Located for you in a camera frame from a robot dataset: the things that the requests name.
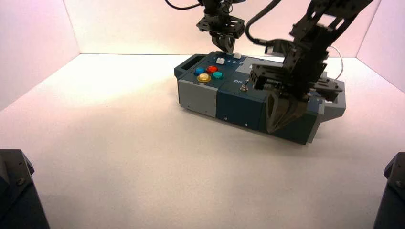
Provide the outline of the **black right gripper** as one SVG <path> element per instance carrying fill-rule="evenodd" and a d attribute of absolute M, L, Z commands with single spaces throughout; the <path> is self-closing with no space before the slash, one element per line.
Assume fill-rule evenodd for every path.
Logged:
<path fill-rule="evenodd" d="M 343 33 L 336 25 L 307 24 L 293 26 L 294 40 L 259 40 L 255 44 L 265 46 L 284 57 L 282 66 L 253 64 L 250 81 L 255 89 L 269 90 L 266 103 L 266 128 L 272 133 L 303 116 L 307 110 L 307 93 L 315 91 L 319 97 L 333 101 L 342 88 L 332 80 L 322 78 L 324 62 L 331 46 Z"/>

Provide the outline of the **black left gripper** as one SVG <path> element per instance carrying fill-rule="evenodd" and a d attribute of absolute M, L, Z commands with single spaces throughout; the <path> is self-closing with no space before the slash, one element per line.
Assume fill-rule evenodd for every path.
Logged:
<path fill-rule="evenodd" d="M 245 31 L 245 21 L 228 14 L 205 14 L 196 26 L 200 31 L 213 33 L 213 45 L 226 53 L 234 52 L 235 39 L 240 38 Z M 227 36 L 226 43 L 222 36 Z"/>

